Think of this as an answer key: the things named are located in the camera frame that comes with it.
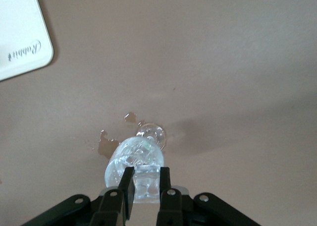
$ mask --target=white device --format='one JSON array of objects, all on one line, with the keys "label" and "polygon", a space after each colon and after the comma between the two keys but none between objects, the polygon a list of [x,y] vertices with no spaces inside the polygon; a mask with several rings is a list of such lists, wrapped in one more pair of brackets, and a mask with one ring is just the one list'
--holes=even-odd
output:
[{"label": "white device", "polygon": [[52,58],[38,0],[0,0],[0,81],[43,67]]}]

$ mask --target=black metal bracket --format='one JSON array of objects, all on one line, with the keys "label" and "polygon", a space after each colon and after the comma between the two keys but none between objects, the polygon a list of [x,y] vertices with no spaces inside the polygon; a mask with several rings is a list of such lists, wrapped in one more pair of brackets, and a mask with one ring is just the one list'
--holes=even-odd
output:
[{"label": "black metal bracket", "polygon": [[[119,186],[94,201],[71,196],[23,226],[124,226],[133,206],[133,174],[126,168]],[[260,226],[213,194],[182,195],[171,187],[169,168],[160,169],[159,191],[157,226]]]}]

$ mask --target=white tray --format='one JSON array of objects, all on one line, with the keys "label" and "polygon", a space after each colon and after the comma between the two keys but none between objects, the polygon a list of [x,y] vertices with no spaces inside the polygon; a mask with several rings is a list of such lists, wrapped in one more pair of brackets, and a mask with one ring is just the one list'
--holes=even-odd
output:
[{"label": "white tray", "polygon": [[43,67],[52,57],[38,0],[0,0],[0,81]]}]

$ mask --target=table surface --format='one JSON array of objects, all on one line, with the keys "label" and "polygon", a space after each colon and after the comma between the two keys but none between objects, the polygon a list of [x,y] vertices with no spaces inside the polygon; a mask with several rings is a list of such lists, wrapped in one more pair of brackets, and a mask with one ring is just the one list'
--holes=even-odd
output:
[{"label": "table surface", "polygon": [[[0,83],[0,225],[95,199],[101,131],[133,136],[128,112],[166,130],[191,196],[263,226],[317,224],[316,0],[39,2],[53,61]],[[140,208],[129,225],[155,221]]]}]

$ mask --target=beige tabletop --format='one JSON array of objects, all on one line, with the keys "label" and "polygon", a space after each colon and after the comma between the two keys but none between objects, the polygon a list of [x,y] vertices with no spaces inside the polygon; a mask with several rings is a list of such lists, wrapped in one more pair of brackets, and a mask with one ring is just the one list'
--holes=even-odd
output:
[{"label": "beige tabletop", "polygon": [[[0,225],[105,187],[102,130],[166,130],[174,185],[317,225],[317,0],[39,0],[48,66],[0,83]],[[155,225],[157,206],[128,225]]]}]

